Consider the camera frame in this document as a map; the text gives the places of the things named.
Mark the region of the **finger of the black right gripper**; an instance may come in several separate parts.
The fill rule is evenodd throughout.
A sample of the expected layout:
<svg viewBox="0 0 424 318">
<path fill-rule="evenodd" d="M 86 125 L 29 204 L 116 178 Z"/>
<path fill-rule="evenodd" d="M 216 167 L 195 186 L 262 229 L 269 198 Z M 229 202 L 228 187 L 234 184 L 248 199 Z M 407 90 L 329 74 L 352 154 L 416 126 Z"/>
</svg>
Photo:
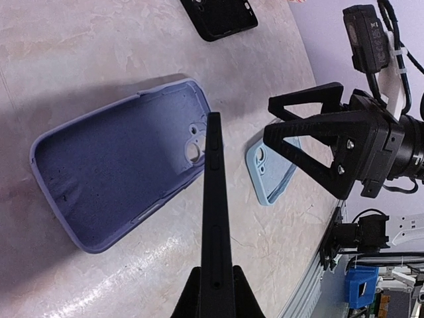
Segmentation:
<svg viewBox="0 0 424 318">
<path fill-rule="evenodd" d="M 266 126 L 264 144 L 337 199 L 347 199 L 374 129 L 372 118 L 362 111 L 314 115 Z"/>
<path fill-rule="evenodd" d="M 331 82 L 293 93 L 287 93 L 268 100 L 268 111 L 286 124 L 331 123 L 342 124 L 345 116 L 341 111 L 341 97 L 344 87 L 339 82 Z M 300 106 L 308 103 L 320 103 L 321 113 L 308 118 L 288 111 L 288 106 Z"/>
</svg>

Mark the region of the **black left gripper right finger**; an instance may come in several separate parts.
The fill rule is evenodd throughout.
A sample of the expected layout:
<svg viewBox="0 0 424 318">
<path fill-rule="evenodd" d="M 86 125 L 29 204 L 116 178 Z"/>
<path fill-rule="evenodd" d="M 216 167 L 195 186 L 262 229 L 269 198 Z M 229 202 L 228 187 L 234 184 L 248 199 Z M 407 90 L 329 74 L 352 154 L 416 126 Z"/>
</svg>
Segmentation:
<svg viewBox="0 0 424 318">
<path fill-rule="evenodd" d="M 240 266 L 233 266 L 236 318 L 265 318 Z"/>
</svg>

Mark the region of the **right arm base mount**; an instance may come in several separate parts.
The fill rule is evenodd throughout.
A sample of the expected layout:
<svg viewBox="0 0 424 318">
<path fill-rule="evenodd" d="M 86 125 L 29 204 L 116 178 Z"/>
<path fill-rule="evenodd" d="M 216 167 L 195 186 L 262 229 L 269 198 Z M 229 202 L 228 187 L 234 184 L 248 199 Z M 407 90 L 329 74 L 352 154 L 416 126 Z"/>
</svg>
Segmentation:
<svg viewBox="0 0 424 318">
<path fill-rule="evenodd" d="M 347 254 L 375 254 L 388 248 L 386 223 L 390 217 L 377 209 L 360 212 L 353 221 L 344 222 L 345 202 L 336 206 L 319 247 L 320 263 L 324 269 L 334 269 L 336 257 Z"/>
</svg>

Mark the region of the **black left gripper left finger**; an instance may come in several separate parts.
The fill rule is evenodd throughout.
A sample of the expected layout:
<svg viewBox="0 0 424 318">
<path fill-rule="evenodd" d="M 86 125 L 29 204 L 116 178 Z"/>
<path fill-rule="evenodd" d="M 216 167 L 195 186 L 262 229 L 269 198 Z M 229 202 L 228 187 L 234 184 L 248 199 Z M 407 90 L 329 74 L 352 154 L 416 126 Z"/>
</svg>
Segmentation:
<svg viewBox="0 0 424 318">
<path fill-rule="evenodd" d="M 201 286 L 201 267 L 194 267 L 185 283 L 171 318 L 198 318 Z"/>
</svg>

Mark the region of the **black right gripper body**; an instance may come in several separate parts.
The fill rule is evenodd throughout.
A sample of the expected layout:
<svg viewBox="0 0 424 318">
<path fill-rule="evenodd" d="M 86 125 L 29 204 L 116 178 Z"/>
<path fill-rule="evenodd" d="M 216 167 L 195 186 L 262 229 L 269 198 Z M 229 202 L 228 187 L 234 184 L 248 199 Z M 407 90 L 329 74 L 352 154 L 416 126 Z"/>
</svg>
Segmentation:
<svg viewBox="0 0 424 318">
<path fill-rule="evenodd" d="M 370 120 L 365 129 L 370 140 L 358 175 L 360 195 L 375 198 L 381 189 L 416 193 L 418 182 L 423 181 L 423 121 L 410 115 L 395 119 L 376 99 L 359 89 L 352 92 L 348 108 L 363 111 Z"/>
</svg>

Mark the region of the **black smartphone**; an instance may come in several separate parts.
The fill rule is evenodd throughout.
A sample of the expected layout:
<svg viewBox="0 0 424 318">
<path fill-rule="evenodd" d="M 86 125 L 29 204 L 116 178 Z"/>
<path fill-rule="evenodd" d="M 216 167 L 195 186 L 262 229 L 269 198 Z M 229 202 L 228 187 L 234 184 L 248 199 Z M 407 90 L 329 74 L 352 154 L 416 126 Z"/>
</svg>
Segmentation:
<svg viewBox="0 0 424 318">
<path fill-rule="evenodd" d="M 221 116 L 207 117 L 203 184 L 200 317 L 235 317 L 235 293 Z"/>
</svg>

